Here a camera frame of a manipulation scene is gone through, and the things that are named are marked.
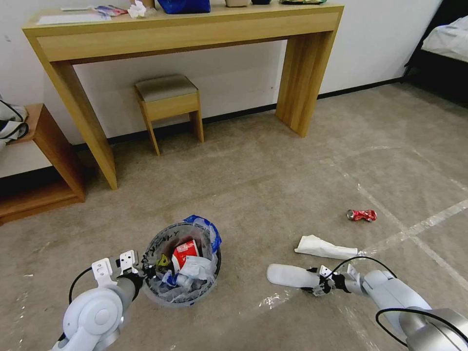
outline crushed red can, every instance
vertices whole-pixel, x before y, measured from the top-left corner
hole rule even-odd
[[[367,222],[372,222],[373,220],[377,219],[377,214],[374,210],[365,210],[365,211],[356,211],[356,210],[348,210],[346,216],[349,220],[359,221],[361,219],[365,219]]]

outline blue plastic bag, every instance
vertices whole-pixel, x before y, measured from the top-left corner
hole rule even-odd
[[[206,13],[211,11],[210,0],[157,0],[167,14]]]
[[[195,214],[184,219],[184,222],[199,224],[202,227],[206,228],[208,231],[210,231],[211,249],[213,250],[213,253],[215,253],[218,250],[222,240],[219,236],[218,229],[216,229],[215,225],[212,222]]]

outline wooden console table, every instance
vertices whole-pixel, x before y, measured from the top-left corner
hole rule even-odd
[[[24,27],[36,55],[70,112],[112,189],[117,188],[114,156],[77,77],[74,64],[287,39],[276,115],[304,137],[315,107],[342,5],[250,5],[212,2],[207,14],[157,15],[111,21]]]

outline trash bin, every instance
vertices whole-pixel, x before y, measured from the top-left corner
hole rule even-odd
[[[195,280],[189,290],[170,286],[163,278],[174,249],[191,240],[195,240],[200,256],[212,262],[211,275],[207,280]],[[154,237],[143,255],[141,263],[143,270],[147,272],[143,291],[152,301],[166,307],[186,307],[199,301],[215,286],[221,268],[220,243],[221,238],[216,227],[195,215],[163,229]]]

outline table leg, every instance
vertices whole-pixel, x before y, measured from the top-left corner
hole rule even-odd
[[[276,116],[301,137],[309,129],[335,34],[336,30],[288,39]]]
[[[114,155],[73,66],[67,61],[49,62],[38,40],[32,37],[28,40],[111,189],[117,189]]]

